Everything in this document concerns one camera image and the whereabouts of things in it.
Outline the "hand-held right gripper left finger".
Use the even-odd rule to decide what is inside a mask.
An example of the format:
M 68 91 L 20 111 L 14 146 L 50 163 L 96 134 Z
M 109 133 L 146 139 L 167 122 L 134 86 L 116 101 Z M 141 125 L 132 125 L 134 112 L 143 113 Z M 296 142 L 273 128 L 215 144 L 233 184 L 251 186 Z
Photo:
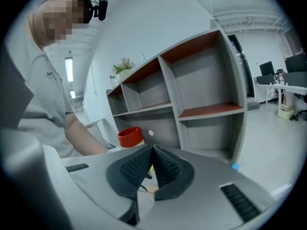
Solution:
M 110 216 L 136 225 L 154 206 L 154 173 L 146 145 L 62 159 L 83 193 Z

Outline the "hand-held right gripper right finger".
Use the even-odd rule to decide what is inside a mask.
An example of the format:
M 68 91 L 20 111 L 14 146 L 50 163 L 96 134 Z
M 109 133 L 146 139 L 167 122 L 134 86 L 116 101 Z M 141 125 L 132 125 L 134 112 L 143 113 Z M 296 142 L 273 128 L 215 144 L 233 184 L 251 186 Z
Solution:
M 251 230 L 272 196 L 228 163 L 175 148 L 154 146 L 158 181 L 142 230 Z

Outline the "person's left forearm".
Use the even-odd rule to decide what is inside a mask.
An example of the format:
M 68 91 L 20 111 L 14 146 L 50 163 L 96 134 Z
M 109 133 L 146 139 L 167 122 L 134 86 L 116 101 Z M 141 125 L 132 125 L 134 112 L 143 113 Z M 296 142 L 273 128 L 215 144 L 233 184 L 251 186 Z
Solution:
M 74 113 L 66 113 L 67 130 L 65 136 L 72 146 L 83 156 L 106 154 L 108 149 L 84 127 Z

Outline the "red and cream bucket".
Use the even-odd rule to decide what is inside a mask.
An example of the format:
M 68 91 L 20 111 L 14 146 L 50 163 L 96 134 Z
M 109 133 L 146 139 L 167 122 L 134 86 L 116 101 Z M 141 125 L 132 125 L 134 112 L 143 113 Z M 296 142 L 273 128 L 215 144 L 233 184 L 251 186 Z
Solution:
M 141 129 L 138 126 L 120 131 L 118 133 L 118 141 L 122 149 L 128 149 L 145 144 Z

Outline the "person's grey t-shirt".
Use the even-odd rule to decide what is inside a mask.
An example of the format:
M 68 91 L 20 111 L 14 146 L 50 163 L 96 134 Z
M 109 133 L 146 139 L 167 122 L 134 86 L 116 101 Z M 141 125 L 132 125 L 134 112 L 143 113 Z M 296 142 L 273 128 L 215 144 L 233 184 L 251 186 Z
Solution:
M 71 104 L 60 75 L 33 40 L 29 18 L 13 27 L 5 45 L 15 67 L 34 93 L 18 130 L 31 133 L 41 144 L 55 148 L 62 158 L 79 157 L 80 153 L 66 138 L 65 116 L 73 112 Z

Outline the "grey wooden shelf unit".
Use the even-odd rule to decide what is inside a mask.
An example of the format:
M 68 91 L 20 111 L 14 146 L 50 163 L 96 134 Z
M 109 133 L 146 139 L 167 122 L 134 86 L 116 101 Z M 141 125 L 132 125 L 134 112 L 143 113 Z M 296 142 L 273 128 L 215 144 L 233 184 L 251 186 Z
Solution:
M 247 118 L 242 70 L 216 20 L 134 68 L 106 96 L 118 131 L 236 163 Z

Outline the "cream box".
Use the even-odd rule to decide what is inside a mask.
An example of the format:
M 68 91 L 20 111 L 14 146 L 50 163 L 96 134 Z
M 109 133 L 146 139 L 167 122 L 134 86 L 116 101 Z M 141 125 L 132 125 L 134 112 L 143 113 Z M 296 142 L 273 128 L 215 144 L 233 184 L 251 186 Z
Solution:
M 279 111 L 278 111 L 278 117 L 287 120 L 292 115 L 295 114 L 295 107 L 294 106 L 288 106 L 285 104 L 282 104 Z

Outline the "flowering plant in cream pot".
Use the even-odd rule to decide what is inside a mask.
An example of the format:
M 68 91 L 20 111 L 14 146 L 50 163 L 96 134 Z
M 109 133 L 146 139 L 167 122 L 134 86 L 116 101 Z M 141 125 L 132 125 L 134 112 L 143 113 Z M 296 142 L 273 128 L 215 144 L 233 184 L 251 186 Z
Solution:
M 135 66 L 136 64 L 127 57 L 120 58 L 120 63 L 113 64 L 113 72 L 117 75 L 118 82 L 127 77 Z

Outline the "black glass door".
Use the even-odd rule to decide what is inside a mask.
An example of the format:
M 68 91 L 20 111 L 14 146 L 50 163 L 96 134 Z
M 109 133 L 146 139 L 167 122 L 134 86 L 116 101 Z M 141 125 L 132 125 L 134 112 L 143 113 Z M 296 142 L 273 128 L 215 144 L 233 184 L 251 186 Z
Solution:
M 241 47 L 240 42 L 238 41 L 237 37 L 235 35 L 229 35 L 228 36 L 233 48 L 235 49 L 236 56 L 239 60 L 239 64 L 243 71 L 243 78 L 245 82 L 246 87 L 246 93 L 248 98 L 254 98 L 254 88 L 253 88 L 253 82 L 252 82 L 252 76 L 249 69 L 248 61 L 246 59 L 246 56 L 244 54 L 244 51 Z

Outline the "white office desk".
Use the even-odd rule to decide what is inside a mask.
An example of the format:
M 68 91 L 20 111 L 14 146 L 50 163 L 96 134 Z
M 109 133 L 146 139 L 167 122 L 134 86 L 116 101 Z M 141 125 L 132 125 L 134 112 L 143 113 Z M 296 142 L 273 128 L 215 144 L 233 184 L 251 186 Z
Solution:
M 286 92 L 290 93 L 296 93 L 300 95 L 306 95 L 307 94 L 307 88 L 305 87 L 298 87 L 298 86 L 289 86 L 284 84 L 255 84 L 255 87 L 258 89 L 265 89 L 266 91 L 266 97 L 265 97 L 265 103 L 268 103 L 268 90 L 269 89 L 277 89 L 278 90 L 278 112 L 277 116 L 281 117 L 281 90 L 284 90 Z

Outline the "black monitor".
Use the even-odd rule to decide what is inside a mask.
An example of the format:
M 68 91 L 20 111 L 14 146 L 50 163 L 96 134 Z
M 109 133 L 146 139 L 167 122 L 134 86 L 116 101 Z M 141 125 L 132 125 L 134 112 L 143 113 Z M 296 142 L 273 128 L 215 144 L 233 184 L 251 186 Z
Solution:
M 286 70 L 292 72 L 307 72 L 307 58 L 305 53 L 300 53 L 284 59 Z
M 260 65 L 260 71 L 262 76 L 274 75 L 274 68 L 271 61 Z

